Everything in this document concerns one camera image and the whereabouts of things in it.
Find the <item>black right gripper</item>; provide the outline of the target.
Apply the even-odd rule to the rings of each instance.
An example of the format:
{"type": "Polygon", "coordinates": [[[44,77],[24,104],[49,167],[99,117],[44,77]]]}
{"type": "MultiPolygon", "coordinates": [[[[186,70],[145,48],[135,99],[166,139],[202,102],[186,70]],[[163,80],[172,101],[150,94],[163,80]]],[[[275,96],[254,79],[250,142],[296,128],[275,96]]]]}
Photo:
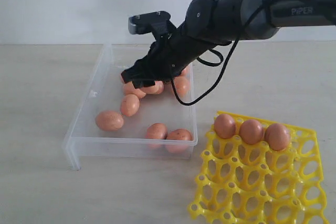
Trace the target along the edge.
{"type": "Polygon", "coordinates": [[[187,35],[181,24],[162,46],[152,46],[145,57],[122,71],[125,83],[131,82],[136,89],[155,86],[155,81],[166,81],[180,73],[189,63],[216,45],[187,35]]]}

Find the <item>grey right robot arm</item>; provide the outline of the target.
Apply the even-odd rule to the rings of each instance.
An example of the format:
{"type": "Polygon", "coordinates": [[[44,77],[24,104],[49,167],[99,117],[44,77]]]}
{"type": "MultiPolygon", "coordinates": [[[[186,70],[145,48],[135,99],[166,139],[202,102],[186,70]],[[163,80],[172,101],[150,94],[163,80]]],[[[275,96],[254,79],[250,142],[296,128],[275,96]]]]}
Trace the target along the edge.
{"type": "Polygon", "coordinates": [[[335,24],[335,0],[192,0],[184,21],[174,26],[166,11],[129,18],[133,35],[152,33],[148,53],[121,74],[136,88],[169,81],[216,46],[234,40],[265,40],[282,27],[335,24]]]}

